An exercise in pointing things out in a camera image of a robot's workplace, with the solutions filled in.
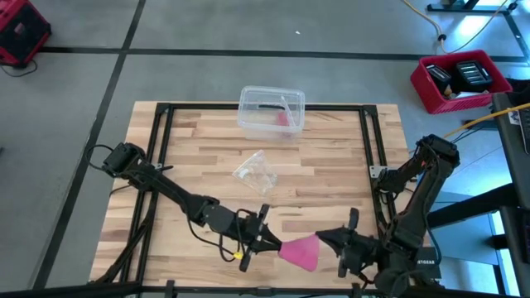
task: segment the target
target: red box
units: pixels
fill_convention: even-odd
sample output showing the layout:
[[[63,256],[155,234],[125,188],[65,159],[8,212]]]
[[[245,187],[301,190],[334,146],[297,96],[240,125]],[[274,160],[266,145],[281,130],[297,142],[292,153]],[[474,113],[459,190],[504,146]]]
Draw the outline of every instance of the red box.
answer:
[[[445,99],[432,81],[426,67],[428,65],[437,65],[444,70],[450,70],[454,68],[458,62],[467,60],[477,60],[486,71],[489,72],[489,75],[491,75],[493,83],[488,88],[489,94],[469,96],[463,99]],[[512,86],[500,73],[488,54],[483,50],[472,50],[456,54],[421,58],[420,65],[411,75],[411,81],[414,85],[414,89],[416,89],[416,92],[420,95],[423,105],[425,105],[425,109],[428,113],[432,114],[483,107],[491,103],[493,94],[512,91]]]
[[[0,65],[25,67],[51,34],[28,0],[0,0]]]

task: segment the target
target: concrete floor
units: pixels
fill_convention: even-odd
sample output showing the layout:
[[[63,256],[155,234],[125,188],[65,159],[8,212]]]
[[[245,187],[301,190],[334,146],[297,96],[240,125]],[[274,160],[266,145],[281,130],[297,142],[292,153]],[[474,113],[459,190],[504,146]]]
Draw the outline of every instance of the concrete floor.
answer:
[[[122,47],[138,5],[138,0],[32,2],[52,25],[47,46],[100,48]],[[425,7],[432,0],[411,2]],[[489,19],[430,15],[445,28],[449,49]],[[513,18],[530,41],[530,3],[521,2]],[[432,55],[435,39],[434,28],[399,1],[146,0],[131,48]],[[466,47],[474,49],[523,55],[502,16]],[[0,74],[0,146],[5,147],[0,155],[0,291],[32,285],[117,60],[111,54],[40,53],[35,74],[19,79]],[[497,66],[506,76],[530,78],[524,63]],[[127,55],[98,143],[123,140],[137,100],[238,100],[246,85],[301,89],[309,103],[396,103],[410,148],[423,135],[443,134],[464,119],[489,113],[476,108],[428,114],[410,84],[416,67],[416,60]],[[477,132],[459,148],[461,166],[444,191],[477,195],[509,181],[496,132]],[[86,282],[111,186],[108,177],[87,172],[48,286]],[[488,256],[459,260],[451,255],[451,240],[439,239],[449,254],[442,263],[442,283],[496,292]]]

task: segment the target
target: yellow cable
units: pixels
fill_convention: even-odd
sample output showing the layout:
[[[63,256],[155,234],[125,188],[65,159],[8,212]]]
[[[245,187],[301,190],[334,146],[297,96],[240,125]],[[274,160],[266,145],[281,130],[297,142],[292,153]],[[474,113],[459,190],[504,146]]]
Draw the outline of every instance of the yellow cable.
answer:
[[[423,12],[420,12],[419,10],[417,10],[417,8],[415,8],[408,0],[403,0],[403,2],[405,4],[407,4],[408,7],[410,7],[415,13],[419,14],[420,16],[422,16],[423,18],[425,18],[426,20],[428,20],[432,25],[434,25],[434,27],[436,28],[436,32],[438,34],[438,36],[442,35],[443,34],[443,31],[440,27],[440,25],[438,25],[438,23],[436,23],[433,19],[431,19],[430,17],[428,17],[425,13]],[[480,29],[473,37],[471,37],[470,40],[468,40],[463,46],[459,47],[458,49],[456,50],[452,50],[452,51],[447,51],[446,48],[444,47],[444,41],[443,40],[440,40],[440,46],[441,46],[441,50],[444,51],[444,53],[446,54],[452,54],[452,53],[456,53],[457,51],[459,50],[462,50],[464,47],[466,47],[467,45],[469,45],[469,43],[471,43],[480,33],[482,33],[482,31],[491,23],[491,21],[493,21],[494,17],[497,16],[497,14],[500,12],[500,10],[504,7],[504,4],[506,4],[506,2],[508,2],[508,0],[504,0],[503,4],[501,4],[499,6],[499,8],[497,9],[497,11],[491,16],[491,18],[488,20],[488,22],[486,22],[486,24],[482,27],[482,29]]]
[[[499,112],[497,112],[497,113],[492,113],[492,114],[490,114],[490,115],[488,115],[488,116],[484,116],[484,117],[482,117],[482,118],[478,118],[478,119],[476,119],[476,120],[473,120],[473,121],[471,121],[470,123],[466,123],[465,125],[462,125],[461,127],[458,127],[457,129],[455,129],[454,131],[447,133],[447,134],[444,136],[444,138],[448,138],[448,137],[454,135],[455,133],[457,133],[457,132],[459,132],[459,131],[462,131],[462,130],[468,128],[468,127],[474,126],[476,123],[481,123],[481,122],[483,122],[484,120],[488,120],[488,119],[491,119],[491,118],[495,118],[495,117],[497,117],[497,116],[504,115],[505,113],[509,113],[509,112],[513,112],[513,111],[518,111],[518,110],[520,110],[520,109],[522,109],[522,108],[530,108],[530,103],[521,104],[521,105],[519,105],[519,106],[517,106],[517,107],[513,107],[513,108],[507,108],[507,109],[505,109],[504,111],[499,111]]]

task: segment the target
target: wooden table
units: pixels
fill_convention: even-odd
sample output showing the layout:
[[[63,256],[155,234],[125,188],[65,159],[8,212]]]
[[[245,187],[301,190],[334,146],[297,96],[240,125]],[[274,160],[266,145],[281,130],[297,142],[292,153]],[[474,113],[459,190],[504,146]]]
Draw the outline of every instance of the wooden table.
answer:
[[[156,102],[135,104],[127,142],[147,148],[156,105]],[[400,166],[408,154],[398,106],[379,104],[377,107],[388,164]],[[377,237],[358,113],[307,111],[301,138],[293,143],[247,140],[236,120],[236,110],[177,111],[165,163],[175,168],[165,175],[191,193],[220,199],[221,204],[232,210],[259,211],[262,204],[270,204],[266,221],[282,241],[346,224],[350,207],[360,210],[358,232]],[[161,133],[158,136],[160,146]],[[377,160],[375,141],[372,142]],[[232,172],[260,149],[265,151],[278,174],[277,186],[267,198],[232,177]],[[125,184],[116,180],[114,188]],[[127,188],[110,197],[90,279],[101,276],[125,247],[136,195],[135,189]],[[408,193],[400,194],[396,202],[398,211],[404,208],[408,198]],[[208,228],[195,226],[195,231],[216,243],[219,240]],[[228,239],[224,244],[236,248]],[[136,263],[133,259],[131,276],[135,276]],[[238,262],[224,262],[218,248],[193,238],[179,207],[161,196],[144,285],[164,286],[166,280],[173,279],[178,286],[350,288],[352,282],[361,282],[351,275],[338,278],[337,264],[332,250],[321,243],[315,272],[295,267],[274,252],[264,252],[254,256],[248,271],[242,273]],[[367,268],[365,273],[372,278],[375,266]]]

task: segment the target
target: pink cloth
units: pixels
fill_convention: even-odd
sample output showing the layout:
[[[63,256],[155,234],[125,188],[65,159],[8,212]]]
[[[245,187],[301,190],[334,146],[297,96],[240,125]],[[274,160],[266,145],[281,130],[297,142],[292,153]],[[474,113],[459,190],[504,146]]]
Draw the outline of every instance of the pink cloth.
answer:
[[[318,265],[320,239],[315,234],[290,242],[282,243],[278,256],[282,259],[313,272]]]

